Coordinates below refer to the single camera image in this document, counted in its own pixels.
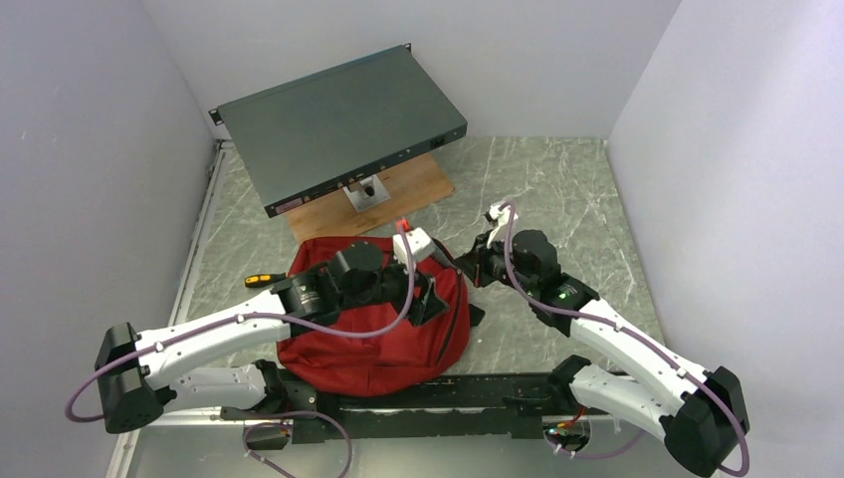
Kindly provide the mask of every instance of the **marble table surface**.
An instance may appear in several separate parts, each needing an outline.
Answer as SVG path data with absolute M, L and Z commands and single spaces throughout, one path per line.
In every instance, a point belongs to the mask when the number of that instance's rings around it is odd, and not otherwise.
M 592 286 L 628 321 L 663 340 L 633 241 L 604 155 L 595 137 L 466 137 L 434 151 L 455 193 L 408 216 L 455 255 L 487 229 L 483 213 L 508 199 L 520 229 L 541 229 L 556 245 L 563 271 Z M 287 271 L 297 244 L 283 217 L 267 217 L 240 156 L 234 155 L 210 224 L 209 239 L 188 320 L 246 301 L 256 294 L 243 278 Z M 386 237 L 392 225 L 367 235 Z M 487 311 L 472 329 L 463 357 L 448 373 L 549 371 L 572 354 L 603 366 L 597 351 L 537 320 L 516 292 L 491 285 L 470 288 Z M 275 346 L 241 351 L 214 365 L 276 359 Z

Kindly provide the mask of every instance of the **white wall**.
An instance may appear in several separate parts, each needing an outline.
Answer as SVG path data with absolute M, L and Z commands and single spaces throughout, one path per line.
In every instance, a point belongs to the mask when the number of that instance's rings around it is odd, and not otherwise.
M 684 0 L 609 140 L 667 340 L 742 380 L 752 477 L 844 468 L 842 25 Z
M 137 0 L 4 1 L 0 112 L 0 476 L 104 476 L 64 403 L 108 327 L 166 324 L 213 139 Z
M 470 134 L 607 136 L 679 0 L 143 3 L 206 112 L 411 42 Z

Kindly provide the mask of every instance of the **metal stand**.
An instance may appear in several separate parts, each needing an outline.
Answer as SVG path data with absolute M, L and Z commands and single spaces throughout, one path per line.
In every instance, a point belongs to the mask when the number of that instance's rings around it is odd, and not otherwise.
M 348 197 L 348 200 L 357 212 L 363 212 L 390 198 L 387 188 L 384 187 L 384 184 L 376 175 L 369 176 L 352 183 L 350 186 L 344 187 L 343 192 L 345 192 L 346 197 Z

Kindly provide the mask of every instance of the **yellow and black screwdriver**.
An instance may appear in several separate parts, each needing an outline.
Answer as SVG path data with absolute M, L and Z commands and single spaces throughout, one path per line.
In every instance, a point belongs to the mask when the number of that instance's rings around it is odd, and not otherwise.
M 287 274 L 253 274 L 243 280 L 243 285 L 250 289 L 261 289 L 270 284 L 284 281 L 287 277 Z

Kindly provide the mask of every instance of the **red fabric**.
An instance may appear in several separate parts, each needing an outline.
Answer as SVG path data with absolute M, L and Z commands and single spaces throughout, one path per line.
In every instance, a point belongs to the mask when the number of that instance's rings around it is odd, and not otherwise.
M 338 250 L 360 240 L 322 237 L 306 241 L 300 246 L 290 273 L 330 260 Z M 366 241 L 392 252 L 389 238 Z M 388 334 L 373 339 L 346 339 L 318 332 L 302 334 L 279 342 L 279 361 L 318 390 L 355 396 L 392 393 L 439 376 L 460 358 L 469 341 L 469 291 L 458 279 L 462 276 L 433 259 L 426 259 L 417 267 L 436 277 L 437 295 L 449 304 L 444 314 L 420 327 L 403 321 Z M 331 328 L 374 331 L 392 323 L 396 315 L 390 304 L 353 309 L 340 313 Z

